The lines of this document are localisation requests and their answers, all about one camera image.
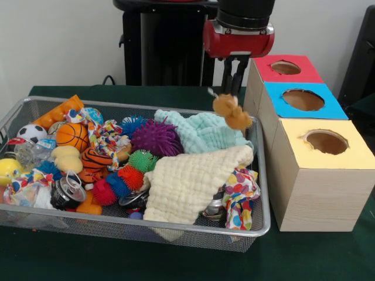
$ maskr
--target round hole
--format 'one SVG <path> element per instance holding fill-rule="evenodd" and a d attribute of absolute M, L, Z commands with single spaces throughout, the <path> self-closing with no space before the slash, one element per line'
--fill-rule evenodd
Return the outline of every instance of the round hole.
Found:
<path fill-rule="evenodd" d="M 277 73 L 284 75 L 296 75 L 301 73 L 301 69 L 290 61 L 280 60 L 272 63 L 271 68 Z"/>
<path fill-rule="evenodd" d="M 316 111 L 324 107 L 324 100 L 312 91 L 293 89 L 282 96 L 289 105 L 303 111 Z"/>
<path fill-rule="evenodd" d="M 329 130 L 310 131 L 307 133 L 305 139 L 314 149 L 320 150 L 323 153 L 338 155 L 348 148 L 345 138 Z"/>

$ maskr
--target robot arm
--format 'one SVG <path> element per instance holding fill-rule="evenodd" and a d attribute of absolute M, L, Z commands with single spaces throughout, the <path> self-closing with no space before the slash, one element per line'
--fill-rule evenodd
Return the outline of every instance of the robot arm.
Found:
<path fill-rule="evenodd" d="M 274 43 L 269 23 L 275 0 L 218 0 L 217 18 L 203 29 L 204 49 L 210 57 L 224 60 L 222 92 L 236 95 L 251 57 L 268 54 Z M 239 60 L 232 77 L 232 62 Z"/>

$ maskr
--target black cable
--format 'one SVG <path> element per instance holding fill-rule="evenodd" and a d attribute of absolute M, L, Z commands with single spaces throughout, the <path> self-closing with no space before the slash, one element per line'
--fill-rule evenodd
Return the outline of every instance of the black cable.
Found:
<path fill-rule="evenodd" d="M 110 80 L 111 80 L 111 82 L 112 82 L 112 85 L 116 85 L 116 82 L 115 82 L 115 80 L 114 80 L 114 79 L 113 79 L 113 77 L 112 77 L 112 76 L 110 76 L 110 75 L 107 75 L 107 76 L 105 77 L 105 79 L 103 80 L 103 83 L 101 83 L 101 84 L 102 84 L 102 85 L 105 85 L 108 79 L 110 79 Z"/>

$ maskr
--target purple spiky ball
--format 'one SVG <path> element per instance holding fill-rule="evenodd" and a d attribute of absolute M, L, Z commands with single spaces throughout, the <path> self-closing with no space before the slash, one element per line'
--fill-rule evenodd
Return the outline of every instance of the purple spiky ball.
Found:
<path fill-rule="evenodd" d="M 133 150 L 149 150 L 155 156 L 176 156 L 183 153 L 176 126 L 148 120 L 138 128 L 131 138 Z"/>

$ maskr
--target blue towel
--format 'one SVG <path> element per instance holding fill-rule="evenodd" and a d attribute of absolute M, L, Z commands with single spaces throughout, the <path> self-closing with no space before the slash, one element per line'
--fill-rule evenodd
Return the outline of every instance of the blue towel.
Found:
<path fill-rule="evenodd" d="M 228 127 L 223 117 L 214 113 L 202 112 L 184 118 L 176 111 L 157 110 L 155 120 L 177 126 L 176 132 L 181 138 L 185 153 L 205 153 L 219 149 L 227 149 L 236 145 L 253 144 L 246 140 L 241 131 Z"/>

